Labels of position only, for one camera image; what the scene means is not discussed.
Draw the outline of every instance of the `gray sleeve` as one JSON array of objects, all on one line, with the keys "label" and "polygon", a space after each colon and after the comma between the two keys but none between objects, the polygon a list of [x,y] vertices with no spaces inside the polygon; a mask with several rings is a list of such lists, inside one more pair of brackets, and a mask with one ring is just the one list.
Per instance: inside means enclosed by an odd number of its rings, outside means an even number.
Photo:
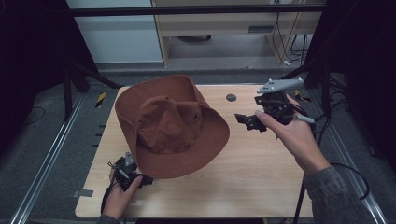
[{"label": "gray sleeve", "polygon": [[375,223],[358,195],[349,190],[334,167],[304,178],[315,223]]},{"label": "gray sleeve", "polygon": [[101,215],[96,224],[120,224],[114,217]]}]

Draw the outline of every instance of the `hat brim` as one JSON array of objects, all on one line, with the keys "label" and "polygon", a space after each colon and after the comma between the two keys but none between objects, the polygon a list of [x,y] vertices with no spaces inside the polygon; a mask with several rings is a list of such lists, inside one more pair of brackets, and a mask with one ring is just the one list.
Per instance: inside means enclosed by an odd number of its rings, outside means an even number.
[{"label": "hat brim", "polygon": [[174,178],[191,174],[210,163],[225,147],[230,129],[218,112],[203,107],[200,137],[188,150],[175,154],[154,154],[136,144],[135,156],[139,170],[154,178]]}]

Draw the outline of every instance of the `hat crown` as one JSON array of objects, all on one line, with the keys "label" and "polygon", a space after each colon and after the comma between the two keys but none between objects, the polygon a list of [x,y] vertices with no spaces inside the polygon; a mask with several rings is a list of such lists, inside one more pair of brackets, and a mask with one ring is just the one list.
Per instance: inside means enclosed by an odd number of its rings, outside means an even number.
[{"label": "hat crown", "polygon": [[168,96],[148,99],[139,108],[136,130],[138,144],[155,154],[188,150],[200,136],[201,107],[197,102],[179,102]]}]

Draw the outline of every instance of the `metal bar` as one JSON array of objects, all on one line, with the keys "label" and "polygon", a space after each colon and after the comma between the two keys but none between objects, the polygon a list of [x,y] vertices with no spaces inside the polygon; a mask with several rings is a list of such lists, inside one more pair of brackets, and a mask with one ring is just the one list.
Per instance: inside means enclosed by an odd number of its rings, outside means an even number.
[{"label": "metal bar", "polygon": [[348,5],[327,4],[284,4],[284,5],[228,5],[194,7],[117,7],[117,8],[70,8],[52,10],[47,14],[55,16],[97,17],[97,16],[142,16],[175,14],[212,13],[253,13],[253,12],[315,12],[325,9],[347,7]]},{"label": "metal bar", "polygon": [[[318,111],[320,113],[323,113],[322,108],[320,107],[320,100],[317,94],[314,91],[308,90],[310,93],[313,102],[318,108]],[[338,134],[337,130],[335,129],[334,125],[332,123],[329,124],[328,132],[330,134],[330,137],[332,138],[332,141],[334,142],[334,146],[336,148],[336,151],[338,153],[338,156],[340,158],[340,162],[343,164],[346,164],[356,170],[359,170],[355,164],[355,162],[352,160],[350,157],[348,150],[346,146],[344,145],[340,135]],[[357,178],[356,175],[354,175],[352,172],[346,172],[349,180],[356,191],[359,195],[363,195],[365,192],[365,185],[364,182],[360,179]],[[374,195],[370,192],[369,195],[363,200],[364,205],[367,207],[367,209],[370,211],[372,214],[373,218],[375,219],[375,222],[378,224],[387,224],[387,220],[384,217],[384,214],[381,211],[381,208],[379,207],[378,203],[375,200]]]},{"label": "metal bar", "polygon": [[55,137],[54,142],[52,143],[52,146],[49,149],[49,153],[47,154],[47,157],[44,159],[40,169],[37,172],[37,175],[35,176],[32,185],[30,186],[29,190],[24,196],[17,211],[14,213],[10,223],[23,224],[26,222],[27,218],[29,217],[32,208],[35,205],[35,201],[37,200],[38,195],[43,189],[43,186],[50,173],[50,170],[52,169],[52,166],[55,163],[59,152],[61,151],[62,145],[64,144],[64,140],[68,135],[77,117],[78,111],[81,108],[81,102],[83,98],[84,98],[84,94],[79,94],[76,97],[76,102],[73,106],[75,109],[73,110],[70,118],[67,121],[64,121],[64,124],[62,125],[60,131]]}]

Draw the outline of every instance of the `hand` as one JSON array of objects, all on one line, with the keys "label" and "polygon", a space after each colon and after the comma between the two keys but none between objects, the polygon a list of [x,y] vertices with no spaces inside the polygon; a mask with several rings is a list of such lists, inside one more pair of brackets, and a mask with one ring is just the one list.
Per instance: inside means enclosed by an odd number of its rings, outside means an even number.
[{"label": "hand", "polygon": [[[288,99],[292,104],[299,105],[289,96]],[[304,170],[306,175],[311,175],[330,167],[329,162],[320,152],[314,135],[305,121],[294,119],[290,124],[283,125],[261,111],[256,111],[256,116],[275,133],[276,137],[280,138],[283,145],[294,156],[297,164]]]},{"label": "hand", "polygon": [[[113,175],[114,170],[112,169],[110,173],[110,181],[112,180]],[[125,192],[120,184],[115,184],[113,188],[111,188],[110,194],[106,200],[103,215],[120,219],[131,202],[142,179],[143,176],[138,176]]]}]

